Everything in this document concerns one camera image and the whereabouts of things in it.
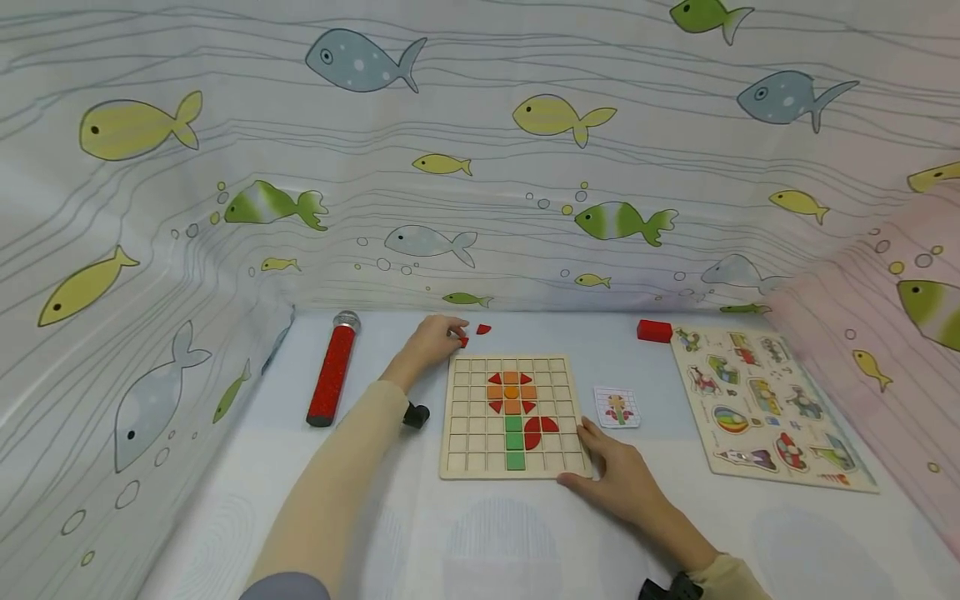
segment gray sleeve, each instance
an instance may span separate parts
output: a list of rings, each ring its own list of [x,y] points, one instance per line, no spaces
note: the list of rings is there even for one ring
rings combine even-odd
[[[326,586],[306,573],[274,573],[247,588],[240,600],[330,600]]]

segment white table surface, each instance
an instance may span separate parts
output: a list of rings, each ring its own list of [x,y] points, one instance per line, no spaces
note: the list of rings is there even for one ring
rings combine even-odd
[[[303,418],[334,314],[298,314],[140,598],[240,594],[286,494],[329,435]],[[423,316],[360,314],[338,418]],[[880,495],[714,475],[670,347],[636,339],[640,315],[466,316],[492,331],[471,336],[462,353],[568,354],[588,417],[596,418],[593,386],[635,390],[642,425],[611,435],[635,444],[667,495],[717,547],[744,558],[778,600],[957,597],[956,561],[839,415]],[[646,317],[770,328],[754,316]],[[385,461],[358,528],[344,600],[626,600],[647,577],[669,581],[672,569],[653,548],[552,481],[440,480],[445,379],[445,366],[437,368],[411,392],[433,416],[420,432],[406,431]]]

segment wooden pattern board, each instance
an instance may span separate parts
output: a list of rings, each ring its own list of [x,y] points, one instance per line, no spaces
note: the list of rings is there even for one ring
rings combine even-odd
[[[580,402],[560,354],[461,355],[446,381],[442,479],[593,473],[577,437]]]
[[[714,473],[879,493],[781,336],[675,325],[670,344]]]

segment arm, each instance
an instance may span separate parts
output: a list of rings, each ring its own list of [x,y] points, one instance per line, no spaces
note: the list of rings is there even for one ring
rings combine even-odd
[[[427,317],[379,381],[307,464],[276,516],[243,600],[337,598],[343,562],[380,461],[399,435],[407,393],[424,369],[460,347],[468,323]]]
[[[557,479],[561,485],[633,524],[666,550],[703,589],[702,600],[770,600],[743,561],[717,551],[667,500],[636,448],[614,440],[587,418],[577,433],[600,458],[602,476],[593,481],[563,473]]]

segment beige sleeve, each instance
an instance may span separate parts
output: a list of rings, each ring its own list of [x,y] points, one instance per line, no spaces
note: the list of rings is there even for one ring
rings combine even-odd
[[[771,600],[746,563],[721,554],[702,571],[688,573],[704,590],[701,600]]]
[[[247,587],[274,573],[316,577],[336,600],[357,514],[387,450],[399,436],[407,396],[375,381],[341,420],[290,490]]]

